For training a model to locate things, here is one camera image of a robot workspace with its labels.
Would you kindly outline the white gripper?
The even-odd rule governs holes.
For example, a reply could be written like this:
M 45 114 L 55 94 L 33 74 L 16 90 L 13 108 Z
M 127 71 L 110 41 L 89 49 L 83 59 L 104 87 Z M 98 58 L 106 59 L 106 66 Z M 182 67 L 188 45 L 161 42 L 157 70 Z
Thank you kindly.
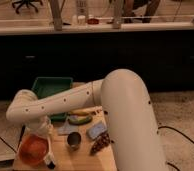
M 40 119 L 35 119 L 30 124 L 30 128 L 35 135 L 47 140 L 48 151 L 52 152 L 51 137 L 53 134 L 53 125 L 51 124 L 50 119 L 48 117 L 41 117 Z

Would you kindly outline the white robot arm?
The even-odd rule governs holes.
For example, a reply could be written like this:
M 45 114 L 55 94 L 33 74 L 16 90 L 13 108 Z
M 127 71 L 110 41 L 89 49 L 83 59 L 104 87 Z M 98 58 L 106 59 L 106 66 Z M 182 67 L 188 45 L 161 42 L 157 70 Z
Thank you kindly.
M 43 99 L 30 90 L 20 90 L 6 118 L 13 123 L 28 123 L 95 106 L 104 111 L 118 171 L 168 171 L 147 87 L 138 74 L 128 69 L 114 70 L 101 80 Z

